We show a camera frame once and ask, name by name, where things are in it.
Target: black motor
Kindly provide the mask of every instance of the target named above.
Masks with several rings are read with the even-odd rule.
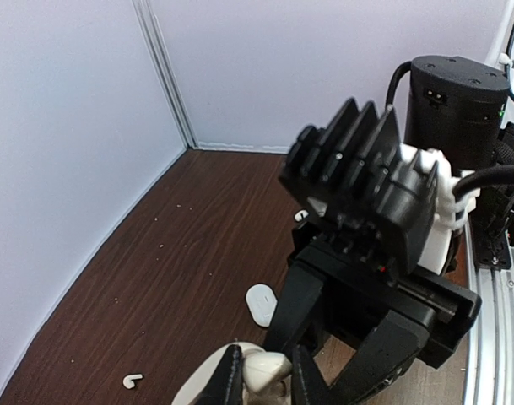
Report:
[[[488,167],[510,85],[464,57],[416,57],[410,67],[405,143],[440,149],[454,170]]]

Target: wooden floor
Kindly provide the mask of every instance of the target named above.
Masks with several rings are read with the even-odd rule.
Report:
[[[219,346],[261,342],[245,292],[255,283],[280,291],[298,210],[276,181],[281,159],[180,158],[69,290],[0,404],[170,404]],[[336,341],[324,348],[317,360],[328,380],[351,354]],[[416,362],[370,403],[459,404],[465,356],[463,343],[440,370]],[[132,373],[144,379],[129,391],[122,379]]]

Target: white wall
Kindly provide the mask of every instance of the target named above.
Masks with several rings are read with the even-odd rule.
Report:
[[[0,1],[0,390],[182,150],[130,0]]]
[[[504,2],[152,3],[201,146],[273,150],[290,145],[307,122],[326,124],[351,95],[382,108],[401,62],[424,54],[483,61]],[[405,80],[401,119],[407,88]]]

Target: small white object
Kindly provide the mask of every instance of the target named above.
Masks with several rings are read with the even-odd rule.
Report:
[[[242,372],[247,390],[258,394],[287,378],[292,364],[282,353],[253,353],[245,357]]]
[[[125,386],[128,390],[132,390],[135,385],[135,380],[142,380],[144,376],[142,374],[130,374],[126,375],[123,378],[123,386]]]
[[[294,216],[294,221],[301,222],[308,216],[309,216],[309,213],[305,209],[302,209],[301,211],[298,211],[296,213],[296,215]]]
[[[507,65],[511,65],[511,63],[512,63],[512,60],[508,55],[506,55],[505,53],[501,53],[499,55],[499,64],[501,64],[503,66],[507,66]]]
[[[247,290],[246,302],[255,323],[260,327],[269,327],[277,306],[273,290],[266,284],[255,284]]]

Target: white plastic piece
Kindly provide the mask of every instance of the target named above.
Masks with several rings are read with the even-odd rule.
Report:
[[[294,216],[294,221],[301,222],[308,216],[309,216],[309,213],[305,209],[302,209],[301,211],[298,211],[296,213],[296,215]]]
[[[501,53],[499,55],[499,64],[501,64],[502,66],[508,66],[508,65],[511,65],[512,64],[512,60],[511,58],[506,55],[505,53]]]
[[[130,374],[126,375],[123,378],[123,386],[125,386],[128,390],[132,390],[136,385],[135,381],[142,380],[144,376],[142,374]]]
[[[405,162],[411,162],[417,151],[418,149],[414,146],[401,144],[401,155]],[[460,201],[456,201],[452,189],[459,179],[452,177],[450,162],[440,150],[421,151],[421,165],[424,173],[429,173],[435,162],[438,162],[436,212],[418,264],[433,273],[441,274],[452,232],[461,229],[467,221],[468,213],[476,208],[479,190],[470,192]],[[457,213],[463,213],[460,219],[457,219]]]
[[[269,327],[277,306],[273,290],[266,284],[255,284],[247,290],[246,303],[255,323],[260,327]]]
[[[259,394],[272,384],[287,378],[292,364],[282,353],[253,353],[247,355],[243,364],[243,381],[249,392]]]
[[[219,361],[225,354],[226,349],[233,343],[226,344],[209,356],[198,369],[192,373],[189,380],[183,385],[176,394],[172,405],[190,405],[197,398],[197,395],[204,389],[212,374],[214,373]],[[264,349],[256,344],[249,342],[235,342],[241,348],[242,355],[245,357],[254,353],[262,353]]]

